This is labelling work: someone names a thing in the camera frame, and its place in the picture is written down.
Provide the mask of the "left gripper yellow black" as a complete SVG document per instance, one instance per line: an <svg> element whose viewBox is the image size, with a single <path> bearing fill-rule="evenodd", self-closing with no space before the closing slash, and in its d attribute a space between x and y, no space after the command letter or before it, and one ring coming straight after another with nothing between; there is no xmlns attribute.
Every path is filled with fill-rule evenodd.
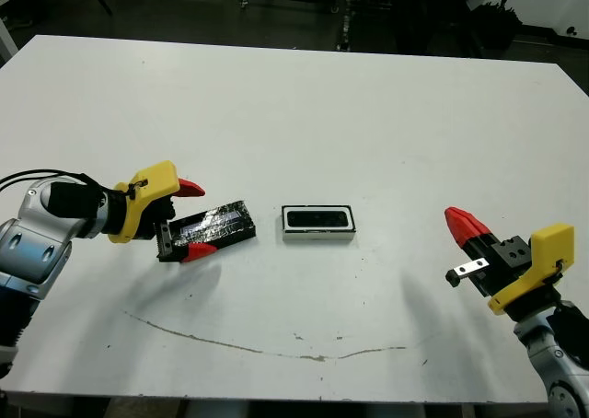
<svg viewBox="0 0 589 418"><path fill-rule="evenodd" d="M198 184L179 179L175 165L165 160L138 171L129 182L121 182L108 192L108 238L115 244L134 239L157 243L157 258L174 261L175 251L169 223L175 216L172 196L202 197ZM217 252L208 243L189 243L182 263L196 261Z"/></svg>

